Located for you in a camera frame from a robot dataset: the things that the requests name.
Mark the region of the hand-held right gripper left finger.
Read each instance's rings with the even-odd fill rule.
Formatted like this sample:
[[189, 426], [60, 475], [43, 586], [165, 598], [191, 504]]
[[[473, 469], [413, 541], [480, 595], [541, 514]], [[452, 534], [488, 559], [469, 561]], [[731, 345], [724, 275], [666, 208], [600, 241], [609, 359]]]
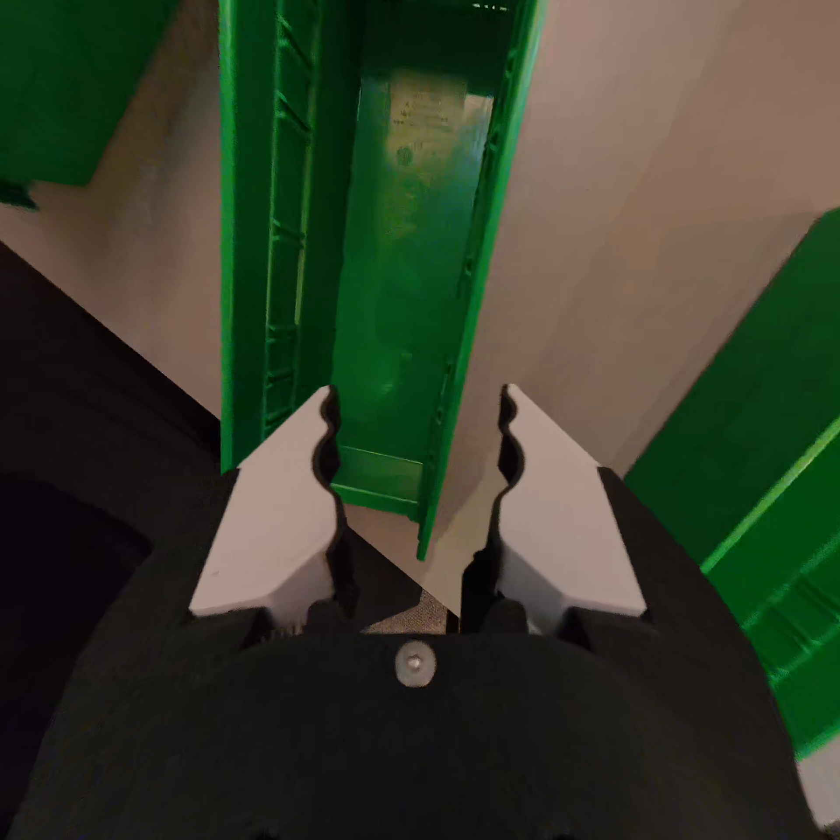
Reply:
[[302, 627], [313, 606], [351, 619], [358, 585], [340, 496], [340, 399], [320, 387], [238, 468], [234, 489], [190, 601], [197, 618], [266, 610]]

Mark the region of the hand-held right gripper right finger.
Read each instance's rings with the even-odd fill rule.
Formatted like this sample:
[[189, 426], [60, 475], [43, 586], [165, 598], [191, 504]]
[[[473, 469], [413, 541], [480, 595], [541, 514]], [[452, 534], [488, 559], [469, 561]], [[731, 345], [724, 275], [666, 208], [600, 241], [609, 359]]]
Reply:
[[517, 385], [504, 385], [499, 471], [488, 537], [494, 594], [528, 630], [554, 635], [574, 608], [639, 618], [647, 604], [606, 495], [600, 464]]

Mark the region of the green plastic bin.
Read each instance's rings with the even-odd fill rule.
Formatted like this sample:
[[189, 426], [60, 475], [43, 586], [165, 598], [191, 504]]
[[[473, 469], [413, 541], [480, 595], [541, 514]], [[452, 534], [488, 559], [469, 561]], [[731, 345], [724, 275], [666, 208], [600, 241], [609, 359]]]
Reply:
[[834, 740], [838, 208], [808, 229], [624, 480], [734, 615], [795, 757]]
[[35, 182], [85, 186], [176, 9], [174, 1], [1, 2], [1, 201]]
[[221, 457], [321, 386], [426, 559], [546, 2], [218, 4]]

